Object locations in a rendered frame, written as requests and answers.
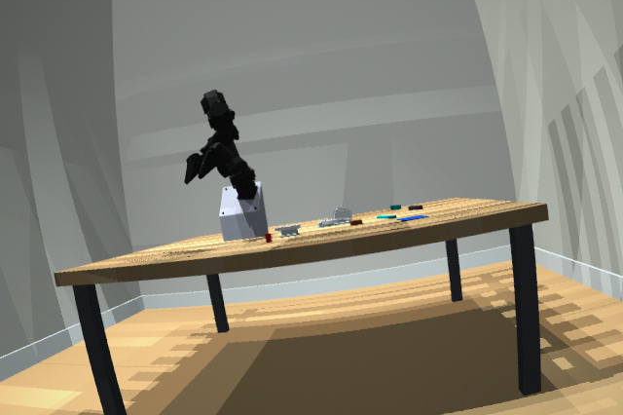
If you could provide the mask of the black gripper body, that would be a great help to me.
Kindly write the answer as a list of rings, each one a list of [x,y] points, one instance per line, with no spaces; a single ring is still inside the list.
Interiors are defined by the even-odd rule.
[[[222,159],[226,164],[230,162],[232,158],[232,154],[229,151],[231,149],[229,140],[220,133],[215,133],[213,136],[209,137],[208,142],[200,151],[202,155],[199,153],[194,153],[188,157],[188,160],[192,160],[198,167],[202,166],[202,160],[204,154],[208,150],[212,150],[215,155]]]

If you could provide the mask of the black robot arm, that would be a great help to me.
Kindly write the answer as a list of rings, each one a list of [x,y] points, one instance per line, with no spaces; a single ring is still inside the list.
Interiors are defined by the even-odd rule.
[[[229,163],[224,166],[217,167],[223,177],[228,177],[233,188],[237,190],[238,200],[254,200],[257,191],[255,185],[254,169],[248,166],[248,163],[239,156],[234,140],[238,140],[238,128],[234,125],[234,110],[226,104],[223,94],[217,93],[217,90],[203,94],[201,101],[204,115],[208,116],[210,128],[224,135],[230,142],[232,158]]]

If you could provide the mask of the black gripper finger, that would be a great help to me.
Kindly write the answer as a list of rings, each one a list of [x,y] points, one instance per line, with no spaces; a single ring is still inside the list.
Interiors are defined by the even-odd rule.
[[[212,171],[213,168],[224,165],[226,165],[226,163],[222,159],[218,158],[212,150],[206,151],[202,160],[199,179],[202,179],[205,175]]]
[[[198,167],[192,160],[187,161],[187,169],[184,183],[189,184],[191,180],[200,173],[201,167]]]

